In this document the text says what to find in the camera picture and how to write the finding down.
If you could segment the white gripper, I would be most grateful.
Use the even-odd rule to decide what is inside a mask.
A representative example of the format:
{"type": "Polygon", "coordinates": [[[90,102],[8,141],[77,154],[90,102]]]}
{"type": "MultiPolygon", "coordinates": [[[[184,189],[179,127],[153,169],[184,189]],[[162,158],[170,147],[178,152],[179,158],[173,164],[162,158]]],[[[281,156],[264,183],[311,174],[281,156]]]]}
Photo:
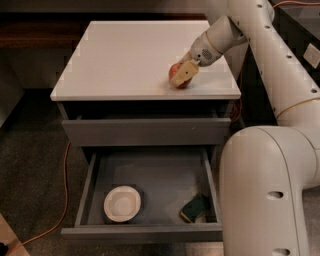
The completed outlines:
{"type": "Polygon", "coordinates": [[[198,73],[199,66],[210,66],[221,56],[222,54],[215,49],[209,41],[207,34],[203,32],[192,44],[190,54],[186,53],[178,61],[178,64],[181,66],[173,78],[169,79],[169,83],[177,88],[177,86],[184,82],[192,80],[192,78],[198,73]]]}

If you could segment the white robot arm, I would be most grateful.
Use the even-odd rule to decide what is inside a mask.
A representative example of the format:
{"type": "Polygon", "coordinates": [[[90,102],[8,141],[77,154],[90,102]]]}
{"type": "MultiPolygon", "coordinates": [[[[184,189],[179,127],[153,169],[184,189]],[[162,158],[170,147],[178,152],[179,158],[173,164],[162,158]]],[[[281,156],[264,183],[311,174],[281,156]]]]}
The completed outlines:
{"type": "Polygon", "coordinates": [[[302,193],[320,185],[320,90],[274,29],[268,0],[225,1],[169,77],[181,87],[248,43],[277,120],[240,130],[223,148],[224,256],[310,256],[302,193]]]}

